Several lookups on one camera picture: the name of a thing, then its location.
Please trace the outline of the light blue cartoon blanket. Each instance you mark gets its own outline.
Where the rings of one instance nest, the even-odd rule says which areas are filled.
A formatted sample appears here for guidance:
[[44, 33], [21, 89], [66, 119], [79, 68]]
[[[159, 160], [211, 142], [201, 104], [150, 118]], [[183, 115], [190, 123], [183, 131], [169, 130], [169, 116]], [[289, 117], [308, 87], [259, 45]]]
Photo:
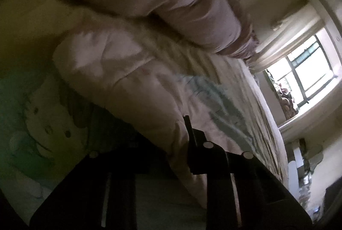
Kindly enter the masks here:
[[[264, 96], [245, 69], [171, 69], [190, 77], [195, 97], [209, 108], [223, 140], [252, 150], [277, 175], [277, 131]], [[1, 80], [1, 188], [29, 222], [50, 192], [94, 148], [99, 112], [55, 70], [14, 73]]]

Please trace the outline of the pink quilted jacket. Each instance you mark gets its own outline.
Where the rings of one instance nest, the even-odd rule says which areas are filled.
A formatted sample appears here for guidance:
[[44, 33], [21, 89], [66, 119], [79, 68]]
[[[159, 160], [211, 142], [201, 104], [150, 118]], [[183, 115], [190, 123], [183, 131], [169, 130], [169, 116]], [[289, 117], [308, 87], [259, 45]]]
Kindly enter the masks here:
[[133, 21], [88, 15], [59, 43], [53, 61], [75, 91], [162, 148], [181, 183], [206, 207], [207, 178], [191, 174], [186, 162], [184, 117], [222, 147], [238, 145], [223, 140], [209, 108], [195, 97], [190, 77], [173, 72], [143, 45], [151, 39], [152, 32]]

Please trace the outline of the clothes pile on windowsill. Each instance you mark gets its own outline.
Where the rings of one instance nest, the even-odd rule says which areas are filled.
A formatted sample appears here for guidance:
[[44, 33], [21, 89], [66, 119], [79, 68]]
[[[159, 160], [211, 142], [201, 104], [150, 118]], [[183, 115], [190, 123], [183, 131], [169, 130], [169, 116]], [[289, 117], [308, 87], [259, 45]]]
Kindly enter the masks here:
[[267, 82], [279, 101], [286, 120], [296, 116], [299, 113], [299, 107], [295, 103], [291, 92], [287, 88], [282, 87], [281, 83], [275, 81], [269, 70], [266, 69], [264, 74], [267, 75]]

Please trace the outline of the black wall television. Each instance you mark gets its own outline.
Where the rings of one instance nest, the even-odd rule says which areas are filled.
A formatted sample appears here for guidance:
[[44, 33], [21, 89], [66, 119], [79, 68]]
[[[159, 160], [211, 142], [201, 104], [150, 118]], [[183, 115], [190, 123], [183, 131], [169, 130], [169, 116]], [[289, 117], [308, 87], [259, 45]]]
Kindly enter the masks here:
[[341, 178], [327, 187], [324, 196], [323, 216], [326, 220], [331, 220], [337, 215], [341, 215]]

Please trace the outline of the left cream curtain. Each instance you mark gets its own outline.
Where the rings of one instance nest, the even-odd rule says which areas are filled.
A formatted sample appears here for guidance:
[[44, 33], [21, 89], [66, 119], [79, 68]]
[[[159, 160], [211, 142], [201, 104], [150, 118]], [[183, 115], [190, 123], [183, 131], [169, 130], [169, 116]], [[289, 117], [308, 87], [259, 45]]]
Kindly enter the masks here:
[[252, 72], [261, 72], [289, 54], [292, 50], [323, 28], [325, 22], [308, 3], [284, 20], [281, 26], [257, 48], [248, 60]]

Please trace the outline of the white curved low bench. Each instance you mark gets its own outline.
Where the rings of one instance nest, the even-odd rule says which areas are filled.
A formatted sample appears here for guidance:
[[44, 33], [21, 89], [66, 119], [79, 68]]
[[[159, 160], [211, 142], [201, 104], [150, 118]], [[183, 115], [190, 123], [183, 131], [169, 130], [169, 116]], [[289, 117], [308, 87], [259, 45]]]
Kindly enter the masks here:
[[288, 187], [289, 192], [295, 198], [299, 198], [299, 177], [295, 161], [290, 161], [288, 163]]

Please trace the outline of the window with dark frame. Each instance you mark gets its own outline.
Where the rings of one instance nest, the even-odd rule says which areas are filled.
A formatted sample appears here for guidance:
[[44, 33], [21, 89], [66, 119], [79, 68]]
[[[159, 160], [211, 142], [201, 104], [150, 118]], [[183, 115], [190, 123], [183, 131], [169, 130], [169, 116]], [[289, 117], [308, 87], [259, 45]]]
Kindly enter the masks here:
[[289, 95], [301, 108], [337, 78], [337, 69], [328, 56], [333, 48], [325, 28], [309, 37], [296, 49], [266, 69], [275, 89]]

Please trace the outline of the grey desk with clutter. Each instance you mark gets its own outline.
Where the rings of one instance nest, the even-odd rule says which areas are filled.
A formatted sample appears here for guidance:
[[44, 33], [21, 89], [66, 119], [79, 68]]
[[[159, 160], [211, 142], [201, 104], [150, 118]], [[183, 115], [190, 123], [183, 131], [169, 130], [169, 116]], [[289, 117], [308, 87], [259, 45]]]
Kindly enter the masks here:
[[311, 185], [315, 168], [323, 161], [323, 146], [316, 144], [308, 148], [305, 139], [297, 139], [291, 143], [291, 146], [297, 165], [300, 188]]

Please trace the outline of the beige bed sheet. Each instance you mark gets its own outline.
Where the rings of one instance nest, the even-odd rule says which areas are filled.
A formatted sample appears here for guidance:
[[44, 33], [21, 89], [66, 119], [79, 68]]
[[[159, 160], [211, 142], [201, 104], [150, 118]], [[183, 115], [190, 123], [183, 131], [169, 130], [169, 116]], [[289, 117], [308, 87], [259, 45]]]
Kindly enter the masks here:
[[187, 188], [203, 188], [206, 177], [186, 167], [184, 116], [210, 141], [253, 152], [287, 180], [281, 134], [242, 60], [206, 53], [144, 19], [61, 0], [1, 0], [1, 72], [49, 61], [75, 91], [163, 148]]

